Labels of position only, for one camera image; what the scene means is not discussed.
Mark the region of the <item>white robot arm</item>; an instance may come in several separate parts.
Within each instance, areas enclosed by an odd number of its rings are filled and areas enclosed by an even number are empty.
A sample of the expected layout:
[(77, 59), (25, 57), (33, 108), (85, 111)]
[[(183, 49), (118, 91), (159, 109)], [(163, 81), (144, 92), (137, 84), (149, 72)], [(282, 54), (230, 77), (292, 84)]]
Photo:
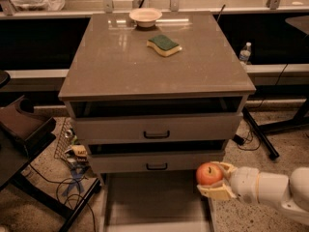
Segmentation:
[(287, 218), (309, 225), (308, 167), (299, 167), (287, 176), (211, 161), (197, 168), (196, 181), (197, 189), (207, 198), (268, 205)]

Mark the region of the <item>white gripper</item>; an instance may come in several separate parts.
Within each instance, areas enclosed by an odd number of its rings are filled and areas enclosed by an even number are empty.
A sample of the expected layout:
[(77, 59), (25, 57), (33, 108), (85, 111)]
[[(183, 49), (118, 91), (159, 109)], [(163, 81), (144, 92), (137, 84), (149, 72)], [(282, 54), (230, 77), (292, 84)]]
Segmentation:
[(236, 168), (224, 161), (214, 161), (220, 169), (223, 179), (230, 179), (230, 186), (222, 183), (218, 187), (198, 185), (197, 189), (203, 196), (213, 200), (227, 201), (237, 198), (242, 203), (257, 203), (257, 179), (259, 170), (251, 167)]

